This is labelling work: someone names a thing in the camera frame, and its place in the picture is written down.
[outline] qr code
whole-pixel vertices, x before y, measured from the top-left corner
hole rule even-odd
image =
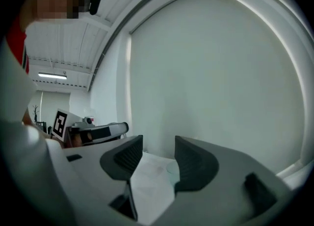
[[[67,119],[67,114],[62,113],[60,111],[57,112],[57,116],[53,125],[53,132],[60,137],[63,135],[65,121]]]

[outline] ceiling light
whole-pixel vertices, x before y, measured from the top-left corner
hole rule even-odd
[[[38,73],[39,77],[44,77],[44,78],[52,78],[52,79],[67,79],[67,76],[65,75],[56,75],[56,74],[50,74],[50,73]]]

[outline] person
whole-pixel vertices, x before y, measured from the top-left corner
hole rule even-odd
[[[11,51],[9,56],[17,59],[28,74],[29,62],[24,44],[26,39],[26,28],[36,21],[72,18],[73,15],[77,15],[78,12],[81,12],[80,8],[83,7],[84,3],[84,0],[25,0],[20,13],[13,21],[5,36],[6,44]],[[25,125],[31,125],[37,128],[29,116],[28,109],[26,110],[22,121]],[[49,134],[46,134],[41,130],[39,131],[45,138],[50,138]],[[63,143],[59,139],[56,137],[52,137],[52,139],[59,141],[63,147]],[[81,146],[81,142],[76,141],[74,146]]]

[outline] red shirt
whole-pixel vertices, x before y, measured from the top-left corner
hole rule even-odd
[[[9,29],[5,37],[12,54],[28,74],[29,71],[28,56],[26,54],[26,48],[24,45],[26,34],[25,32],[22,32],[20,29],[19,16],[14,20],[11,28]]]

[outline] white ceiling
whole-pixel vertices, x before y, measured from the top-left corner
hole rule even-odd
[[[37,22],[26,30],[29,76],[39,89],[54,86],[87,90],[92,66],[110,27],[132,0],[102,0],[96,16],[67,24]],[[41,78],[38,72],[66,74],[67,80]]]

